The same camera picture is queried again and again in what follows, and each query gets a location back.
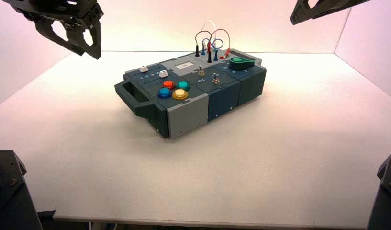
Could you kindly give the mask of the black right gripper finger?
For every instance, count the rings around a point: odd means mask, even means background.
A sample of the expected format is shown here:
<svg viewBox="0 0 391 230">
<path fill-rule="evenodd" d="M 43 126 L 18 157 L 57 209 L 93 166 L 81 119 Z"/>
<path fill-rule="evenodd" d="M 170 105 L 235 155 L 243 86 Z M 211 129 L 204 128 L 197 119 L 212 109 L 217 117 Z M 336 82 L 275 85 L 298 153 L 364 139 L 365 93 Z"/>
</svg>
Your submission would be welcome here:
<svg viewBox="0 0 391 230">
<path fill-rule="evenodd" d="M 308 0 L 298 0 L 290 16 L 292 25 L 317 19 L 329 14 L 354 7 L 369 0 L 319 0 L 314 6 L 310 6 Z"/>
</svg>

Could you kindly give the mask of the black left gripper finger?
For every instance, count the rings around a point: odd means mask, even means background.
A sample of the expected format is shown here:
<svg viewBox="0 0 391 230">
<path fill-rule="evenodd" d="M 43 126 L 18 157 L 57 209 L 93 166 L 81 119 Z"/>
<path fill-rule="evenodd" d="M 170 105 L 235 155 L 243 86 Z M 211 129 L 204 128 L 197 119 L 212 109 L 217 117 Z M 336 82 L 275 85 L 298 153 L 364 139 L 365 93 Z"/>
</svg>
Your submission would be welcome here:
<svg viewBox="0 0 391 230">
<path fill-rule="evenodd" d="M 101 57 L 101 23 L 95 22 L 83 32 L 83 45 L 85 52 L 95 59 Z"/>
<path fill-rule="evenodd" d="M 69 40 L 65 40 L 58 36 L 53 28 L 52 25 L 54 23 L 54 20 L 51 19 L 40 19 L 38 21 L 35 21 L 35 28 L 40 33 L 43 37 L 49 39 L 52 42 L 57 43 L 58 45 L 61 45 L 62 47 L 82 56 L 85 52 L 83 51 L 82 48 L 79 46 L 73 44 Z"/>
</svg>

